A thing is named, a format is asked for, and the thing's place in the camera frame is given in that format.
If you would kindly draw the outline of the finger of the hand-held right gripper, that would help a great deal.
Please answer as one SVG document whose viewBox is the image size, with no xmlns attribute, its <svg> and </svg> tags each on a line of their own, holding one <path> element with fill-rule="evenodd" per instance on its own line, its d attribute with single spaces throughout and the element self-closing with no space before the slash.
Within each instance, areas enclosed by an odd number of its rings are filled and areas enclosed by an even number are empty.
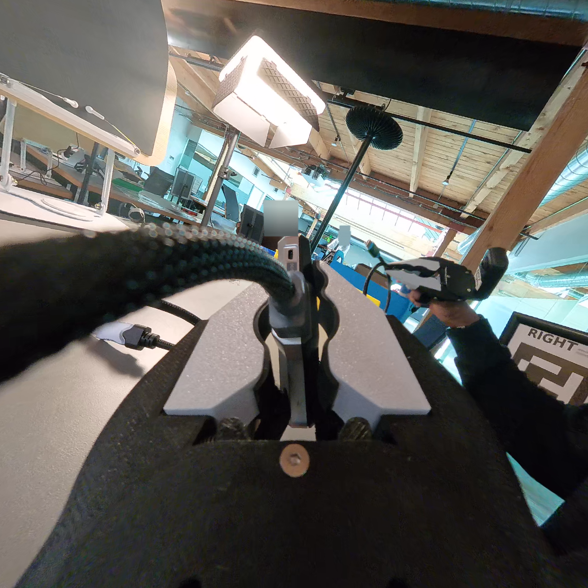
<svg viewBox="0 0 588 588">
<path fill-rule="evenodd" d="M 386 272 L 404 271 L 418 276 L 433 276 L 442 266 L 442 261 L 437 258 L 417 258 L 385 265 Z"/>
<path fill-rule="evenodd" d="M 416 274 L 389 274 L 394 281 L 404 284 L 410 290 L 429 289 L 437 292 L 437 277 L 423 277 Z"/>
</svg>

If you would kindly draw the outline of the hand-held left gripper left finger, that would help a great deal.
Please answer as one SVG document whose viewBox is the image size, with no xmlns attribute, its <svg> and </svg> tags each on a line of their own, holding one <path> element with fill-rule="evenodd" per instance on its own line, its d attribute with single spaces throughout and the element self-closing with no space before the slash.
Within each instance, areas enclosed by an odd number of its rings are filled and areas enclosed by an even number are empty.
<svg viewBox="0 0 588 588">
<path fill-rule="evenodd" d="M 272 372 L 257 323 L 267 302 L 263 288 L 248 287 L 212 315 L 164 405 L 166 415 L 259 414 L 255 392 Z"/>
</svg>

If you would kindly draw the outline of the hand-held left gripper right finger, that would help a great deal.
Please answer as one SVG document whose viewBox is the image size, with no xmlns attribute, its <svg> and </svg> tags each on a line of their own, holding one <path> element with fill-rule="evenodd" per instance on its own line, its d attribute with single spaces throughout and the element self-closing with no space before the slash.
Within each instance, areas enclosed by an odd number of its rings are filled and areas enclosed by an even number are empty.
<svg viewBox="0 0 588 588">
<path fill-rule="evenodd" d="M 332 410 L 376 427 L 383 416 L 427 415 L 430 404 L 384 312 L 328 264 L 316 269 L 325 280 L 320 301 L 334 311 L 323 357 L 336 382 Z"/>
</svg>

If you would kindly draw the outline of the person's right forearm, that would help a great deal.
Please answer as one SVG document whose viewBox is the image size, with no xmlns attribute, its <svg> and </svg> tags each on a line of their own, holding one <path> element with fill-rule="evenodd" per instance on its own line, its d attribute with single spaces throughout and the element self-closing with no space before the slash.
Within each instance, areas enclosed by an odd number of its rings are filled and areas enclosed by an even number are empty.
<svg viewBox="0 0 588 588">
<path fill-rule="evenodd" d="M 462 385 L 506 452 L 564 500 L 541 527 L 555 553 L 587 552 L 587 406 L 570 406 L 543 392 L 480 317 L 469 327 L 447 328 Z"/>
</svg>

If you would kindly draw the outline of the person's right hand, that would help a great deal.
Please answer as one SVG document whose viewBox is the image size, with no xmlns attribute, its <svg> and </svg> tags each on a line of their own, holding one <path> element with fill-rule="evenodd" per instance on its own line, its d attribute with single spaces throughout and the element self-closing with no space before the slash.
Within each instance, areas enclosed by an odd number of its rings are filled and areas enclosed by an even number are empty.
<svg viewBox="0 0 588 588">
<path fill-rule="evenodd" d="M 461 329 L 469 327 L 480 320 L 480 316 L 468 304 L 467 301 L 442 301 L 430 299 L 425 302 L 423 294 L 412 290 L 408 298 L 417 307 L 427 307 L 432 315 L 440 320 L 446 327 Z"/>
</svg>

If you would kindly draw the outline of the blue plastic bin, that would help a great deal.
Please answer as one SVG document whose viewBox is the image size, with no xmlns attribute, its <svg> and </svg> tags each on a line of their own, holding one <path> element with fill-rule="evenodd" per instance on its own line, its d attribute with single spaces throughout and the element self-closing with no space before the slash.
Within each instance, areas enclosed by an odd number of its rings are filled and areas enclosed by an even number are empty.
<svg viewBox="0 0 588 588">
<path fill-rule="evenodd" d="M 330 264 L 331 269 L 347 280 L 356 290 L 363 292 L 364 283 L 371 271 L 371 267 L 364 263 L 358 263 L 351 267 L 340 261 Z M 366 295 L 381 310 L 385 309 L 387 298 L 390 298 L 386 315 L 393 316 L 404 323 L 412 313 L 413 305 L 408 298 L 401 296 L 396 290 L 387 289 L 387 280 L 380 269 L 375 270 L 367 287 Z"/>
</svg>

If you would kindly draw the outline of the black-framed marker sign board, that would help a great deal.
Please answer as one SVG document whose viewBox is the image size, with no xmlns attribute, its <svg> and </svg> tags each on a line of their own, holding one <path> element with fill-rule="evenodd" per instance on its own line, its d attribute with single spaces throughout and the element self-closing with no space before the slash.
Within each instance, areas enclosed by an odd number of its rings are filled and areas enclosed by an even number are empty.
<svg viewBox="0 0 588 588">
<path fill-rule="evenodd" d="M 546 393 L 587 404 L 587 333 L 514 312 L 499 341 L 518 369 Z"/>
</svg>

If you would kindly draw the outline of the metal light stand pole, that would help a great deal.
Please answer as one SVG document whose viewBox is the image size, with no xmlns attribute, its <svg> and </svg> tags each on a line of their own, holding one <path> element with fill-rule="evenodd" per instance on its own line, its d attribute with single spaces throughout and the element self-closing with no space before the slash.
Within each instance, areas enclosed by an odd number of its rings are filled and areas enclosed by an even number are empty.
<svg viewBox="0 0 588 588">
<path fill-rule="evenodd" d="M 204 229 L 210 222 L 210 217 L 217 202 L 217 197 L 221 190 L 221 186 L 229 177 L 229 166 L 233 152 L 236 148 L 240 136 L 240 132 L 232 126 L 229 126 L 224 134 L 224 143 L 217 158 L 217 163 L 209 180 L 208 190 L 205 194 L 206 206 L 203 211 L 200 228 Z"/>
</svg>

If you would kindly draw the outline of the black hanging panel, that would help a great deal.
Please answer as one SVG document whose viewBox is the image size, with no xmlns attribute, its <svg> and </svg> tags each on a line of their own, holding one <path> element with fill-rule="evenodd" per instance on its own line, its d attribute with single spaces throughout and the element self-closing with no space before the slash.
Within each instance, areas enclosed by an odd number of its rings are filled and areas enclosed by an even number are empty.
<svg viewBox="0 0 588 588">
<path fill-rule="evenodd" d="M 570 18 L 391 1 L 162 1 L 168 42 L 228 59 L 259 33 L 305 79 L 530 129 L 587 43 Z"/>
</svg>

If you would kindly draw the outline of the white ceiling light panel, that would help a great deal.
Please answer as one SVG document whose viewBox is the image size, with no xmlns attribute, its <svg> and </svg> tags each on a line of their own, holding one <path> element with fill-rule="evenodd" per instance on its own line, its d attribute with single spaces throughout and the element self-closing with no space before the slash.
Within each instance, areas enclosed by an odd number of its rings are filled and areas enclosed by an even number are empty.
<svg viewBox="0 0 588 588">
<path fill-rule="evenodd" d="M 219 73 L 212 112 L 260 146 L 304 145 L 319 133 L 326 104 L 259 35 Z"/>
</svg>

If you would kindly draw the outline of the white stand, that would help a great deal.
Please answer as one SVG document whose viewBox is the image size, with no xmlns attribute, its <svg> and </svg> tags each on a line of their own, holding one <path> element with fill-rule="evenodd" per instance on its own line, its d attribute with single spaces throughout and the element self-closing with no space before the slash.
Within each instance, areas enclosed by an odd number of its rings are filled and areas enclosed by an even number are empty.
<svg viewBox="0 0 588 588">
<path fill-rule="evenodd" d="M 55 94 L 52 97 L 58 100 L 57 104 L 32 86 L 1 74 L 1 98 L 6 103 L 1 145 L 1 215 L 74 231 L 126 230 L 128 226 L 124 222 L 107 213 L 114 159 L 116 153 L 135 159 L 141 155 L 141 150 L 91 106 L 85 106 L 85 114 L 91 118 L 88 121 L 76 113 L 79 105 L 75 100 Z M 114 133 L 94 124 L 94 119 L 111 125 Z M 24 147 L 34 140 L 46 149 L 68 147 L 73 144 L 68 140 L 75 138 L 86 138 L 105 147 L 105 179 L 98 206 L 91 208 L 68 198 L 19 187 L 10 171 L 13 138 L 22 143 L 21 164 L 26 163 Z"/>
</svg>

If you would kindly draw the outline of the wooden work table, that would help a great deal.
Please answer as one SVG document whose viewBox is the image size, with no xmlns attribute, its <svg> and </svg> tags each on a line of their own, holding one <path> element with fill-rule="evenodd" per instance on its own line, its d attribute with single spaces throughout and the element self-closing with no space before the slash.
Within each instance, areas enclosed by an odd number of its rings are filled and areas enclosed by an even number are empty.
<svg viewBox="0 0 588 588">
<path fill-rule="evenodd" d="M 51 174 L 47 175 L 48 155 L 29 145 L 26 145 L 24 150 L 24 168 L 21 167 L 21 159 L 20 144 L 19 142 L 13 142 L 9 172 L 16 181 L 17 186 L 27 187 L 70 201 L 73 201 L 79 195 L 84 180 L 82 172 L 77 172 L 71 166 L 59 163 L 52 164 Z M 160 215 L 185 224 L 200 224 L 200 220 L 196 215 L 184 212 L 162 197 L 143 194 L 143 192 L 136 193 L 120 187 L 114 182 L 111 185 L 109 197 L 111 200 L 134 205 L 150 214 Z"/>
</svg>

